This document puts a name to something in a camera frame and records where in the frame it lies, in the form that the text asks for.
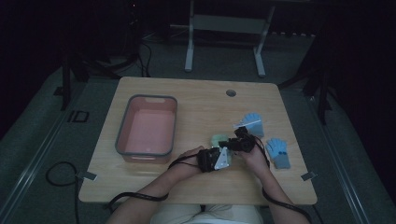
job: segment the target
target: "person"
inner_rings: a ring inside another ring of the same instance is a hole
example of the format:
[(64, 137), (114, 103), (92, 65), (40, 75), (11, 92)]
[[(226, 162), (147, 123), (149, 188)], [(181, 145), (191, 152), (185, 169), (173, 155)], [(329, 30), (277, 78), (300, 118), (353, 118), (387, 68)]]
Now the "person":
[[(184, 152), (180, 157), (188, 157), (204, 149), (198, 147)], [(290, 198), (280, 187), (270, 168), (265, 162), (260, 149), (255, 146), (249, 153), (237, 152), (246, 163), (249, 170), (257, 176), (262, 187), (268, 195), (279, 202), (293, 205)], [(151, 183), (143, 187), (138, 193), (162, 197), (166, 195), (177, 183), (201, 173), (197, 165), (196, 157), (191, 157), (177, 163), (162, 173)], [(274, 222), (277, 223), (309, 223), (307, 218), (296, 211), (290, 210), (274, 203), (269, 203), (269, 208)], [(133, 224), (259, 224), (262, 218), (253, 205), (208, 205), (204, 212), (198, 204), (164, 204), (161, 202), (147, 201), (137, 198), (129, 198), (122, 203), (110, 216), (110, 223), (133, 223)]]

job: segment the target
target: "dark background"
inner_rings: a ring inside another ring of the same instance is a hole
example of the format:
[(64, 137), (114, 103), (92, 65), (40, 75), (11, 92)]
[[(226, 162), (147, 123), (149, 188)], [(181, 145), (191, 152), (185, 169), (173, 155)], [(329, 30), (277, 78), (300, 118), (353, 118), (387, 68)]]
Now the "dark background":
[[(209, 14), (262, 14), (260, 7), (247, 5), (257, 5), (257, 1), (196, 2), (200, 2), (196, 10)], [(132, 3), (137, 7), (131, 9)], [(396, 4), (374, 0), (328, 3), (279, 4), (271, 31), (317, 36), (303, 70), (327, 66), (332, 55), (330, 84), (395, 202)], [(165, 37), (169, 23), (188, 24), (189, 1), (184, 0), (1, 1), (1, 137), (48, 75), (61, 66), (65, 52), (84, 52), (101, 61), (131, 53), (131, 40), (139, 34), (128, 27), (128, 8), (142, 24)]]

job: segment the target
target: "person's left hand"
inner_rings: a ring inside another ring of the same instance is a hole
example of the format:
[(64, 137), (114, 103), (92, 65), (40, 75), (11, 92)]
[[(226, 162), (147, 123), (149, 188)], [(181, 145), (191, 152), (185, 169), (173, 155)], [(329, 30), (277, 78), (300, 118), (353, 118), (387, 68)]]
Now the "person's left hand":
[[(188, 150), (182, 153), (180, 157), (190, 156), (197, 154), (200, 150), (205, 149), (200, 146), (195, 149)], [(172, 173), (172, 175), (177, 178), (178, 181), (187, 179), (193, 175), (197, 175), (201, 173), (201, 170), (198, 168), (198, 161), (196, 157), (188, 158), (183, 163), (177, 163), (172, 166), (167, 172)]]

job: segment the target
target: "lap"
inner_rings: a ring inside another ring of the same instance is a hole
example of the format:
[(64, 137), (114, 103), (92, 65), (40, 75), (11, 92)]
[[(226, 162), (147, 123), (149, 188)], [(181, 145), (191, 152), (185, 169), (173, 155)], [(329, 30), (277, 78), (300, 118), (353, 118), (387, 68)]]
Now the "lap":
[(262, 224), (262, 217), (253, 205), (207, 205), (201, 212), (199, 204), (163, 204), (151, 224), (182, 224), (193, 220), (222, 219)]

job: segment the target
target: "round hole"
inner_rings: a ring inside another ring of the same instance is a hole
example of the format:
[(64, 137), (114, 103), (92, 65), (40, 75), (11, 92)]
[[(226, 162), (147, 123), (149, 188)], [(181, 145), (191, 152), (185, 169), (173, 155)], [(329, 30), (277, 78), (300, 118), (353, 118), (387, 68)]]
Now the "round hole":
[(233, 90), (227, 90), (225, 93), (230, 97), (235, 97), (236, 95), (236, 91)]

